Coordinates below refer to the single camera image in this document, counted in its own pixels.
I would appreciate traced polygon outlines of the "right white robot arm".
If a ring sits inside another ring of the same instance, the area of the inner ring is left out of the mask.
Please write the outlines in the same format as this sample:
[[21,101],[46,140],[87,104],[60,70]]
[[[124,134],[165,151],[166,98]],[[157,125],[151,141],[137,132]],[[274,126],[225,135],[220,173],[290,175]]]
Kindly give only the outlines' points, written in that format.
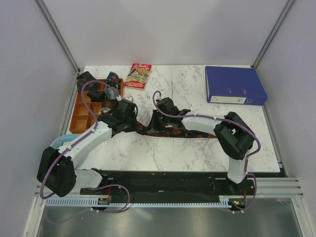
[[215,136],[229,158],[227,191],[235,195],[243,190],[247,160],[256,138],[235,112],[223,117],[196,114],[191,110],[179,110],[169,97],[153,98],[153,103],[164,131],[169,129]]

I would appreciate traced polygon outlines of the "black tie orange flowers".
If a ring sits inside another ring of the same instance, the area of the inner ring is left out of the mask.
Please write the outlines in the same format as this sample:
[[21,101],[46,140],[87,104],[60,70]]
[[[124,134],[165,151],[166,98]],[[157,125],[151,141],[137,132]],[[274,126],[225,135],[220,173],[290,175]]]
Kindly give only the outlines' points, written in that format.
[[148,126],[144,126],[142,123],[137,122],[138,128],[136,132],[140,135],[153,136],[153,137],[170,137],[170,138],[208,138],[215,139],[215,135],[196,131],[196,130],[185,130],[185,129],[176,129],[172,127],[167,127],[162,129],[158,126],[158,129],[155,129],[150,123]]

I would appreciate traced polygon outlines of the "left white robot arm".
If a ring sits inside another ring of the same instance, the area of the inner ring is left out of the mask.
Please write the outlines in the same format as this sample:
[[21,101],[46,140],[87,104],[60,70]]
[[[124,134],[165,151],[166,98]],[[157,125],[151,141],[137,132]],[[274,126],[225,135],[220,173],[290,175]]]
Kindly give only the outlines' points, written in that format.
[[88,154],[101,143],[121,132],[134,132],[138,128],[137,106],[122,99],[113,110],[100,116],[86,132],[59,148],[49,146],[41,157],[37,180],[40,193],[50,189],[59,197],[68,195],[73,188],[91,188],[97,194],[108,190],[108,181],[93,168],[78,169]]

